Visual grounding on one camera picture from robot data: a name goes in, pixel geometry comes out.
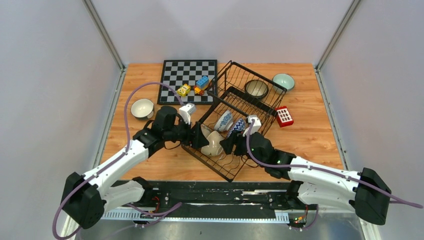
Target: dish rack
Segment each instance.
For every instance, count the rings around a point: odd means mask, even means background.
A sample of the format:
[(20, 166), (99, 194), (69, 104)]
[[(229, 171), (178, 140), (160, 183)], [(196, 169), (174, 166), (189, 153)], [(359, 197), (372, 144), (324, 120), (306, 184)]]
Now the dish rack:
[[(266, 96), (259, 99), (245, 92), (245, 84), (252, 80), (260, 80), (266, 84), (268, 88)], [(217, 94), (214, 94), (212, 89), (216, 86)], [(272, 80), (231, 60), (219, 71), (217, 78), (209, 82), (206, 90), (207, 94), (213, 97), (213, 103), (200, 118), (200, 123), (213, 131), (218, 119), (227, 110), (232, 113), (234, 123), (239, 118), (245, 119), (249, 115), (256, 115), (262, 124), (258, 130), (262, 135), (267, 133), (276, 120), (277, 112), (275, 108), (279, 107), (287, 92), (284, 87), (275, 84)], [(224, 131), (220, 134), (226, 138), (227, 133)], [(226, 155), (224, 152), (218, 156), (207, 156), (201, 153), (200, 148), (195, 149), (183, 144), (181, 146), (228, 182), (232, 182), (246, 162), (249, 161), (246, 156)]]

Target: wooden tabletop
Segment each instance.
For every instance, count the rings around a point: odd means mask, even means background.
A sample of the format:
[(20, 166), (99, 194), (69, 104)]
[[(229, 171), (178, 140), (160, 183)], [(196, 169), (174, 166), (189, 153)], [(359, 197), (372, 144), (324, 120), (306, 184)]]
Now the wooden tabletop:
[[(224, 65), (218, 64), (218, 70)], [(295, 80), (294, 89), (287, 92), (280, 104), (280, 106), (287, 106), (294, 124), (280, 128), (275, 121), (265, 135), (272, 145), (315, 163), (342, 169), (343, 165), (312, 64), (244, 63), (242, 65), (269, 79), (276, 74), (286, 73)], [(129, 65), (101, 162), (109, 159), (127, 143), (123, 113), (128, 96), (141, 84), (160, 82), (162, 66), (162, 63)], [(136, 100), (146, 98), (155, 103), (155, 110), (158, 110), (161, 107), (156, 105), (158, 92), (159, 85), (156, 84), (142, 88), (132, 97), (128, 108), (131, 108)], [(209, 105), (197, 105), (197, 111), (191, 118), (192, 122), (200, 119), (209, 107)], [(146, 121), (135, 119), (129, 109), (127, 114), (132, 137), (143, 128)], [(152, 157), (128, 171), (122, 179), (132, 179), (137, 176), (146, 180), (163, 181), (224, 181), (222, 177), (181, 147), (173, 150), (159, 150)], [(234, 181), (274, 182), (280, 180), (269, 176), (261, 167), (251, 168), (245, 165)]]

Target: red block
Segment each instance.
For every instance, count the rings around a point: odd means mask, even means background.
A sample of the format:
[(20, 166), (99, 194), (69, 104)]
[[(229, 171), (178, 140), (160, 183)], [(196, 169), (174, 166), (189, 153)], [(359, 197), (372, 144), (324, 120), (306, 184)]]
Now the red block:
[(275, 117), (280, 128), (290, 126), (295, 122), (286, 106), (279, 106), (275, 110), (277, 111)]

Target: chessboard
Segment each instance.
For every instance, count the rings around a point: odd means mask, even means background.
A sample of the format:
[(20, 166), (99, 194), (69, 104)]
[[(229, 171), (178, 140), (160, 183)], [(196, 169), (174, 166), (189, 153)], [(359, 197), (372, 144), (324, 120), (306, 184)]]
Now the chessboard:
[[(182, 96), (184, 103), (192, 104), (212, 104), (214, 99), (204, 91), (202, 96), (195, 95), (194, 87), (196, 81), (207, 76), (209, 81), (217, 79), (218, 61), (217, 60), (165, 60), (163, 62), (161, 83), (171, 86), (177, 91), (182, 85), (188, 84), (191, 89), (187, 96)], [(217, 83), (212, 86), (212, 91), (217, 94)], [(159, 87), (157, 97), (159, 105), (177, 105), (180, 104), (175, 94), (165, 86)]]

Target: gray floor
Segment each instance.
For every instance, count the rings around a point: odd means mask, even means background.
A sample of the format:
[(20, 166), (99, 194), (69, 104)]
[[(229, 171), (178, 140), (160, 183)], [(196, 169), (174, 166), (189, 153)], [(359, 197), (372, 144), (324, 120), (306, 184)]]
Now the gray floor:
[(113, 237), (111, 233), (134, 225), (130, 221), (101, 220), (81, 231), (84, 240), (363, 240), (355, 214), (320, 213), (313, 228), (297, 232), (276, 223), (160, 222), (145, 229), (131, 227)]

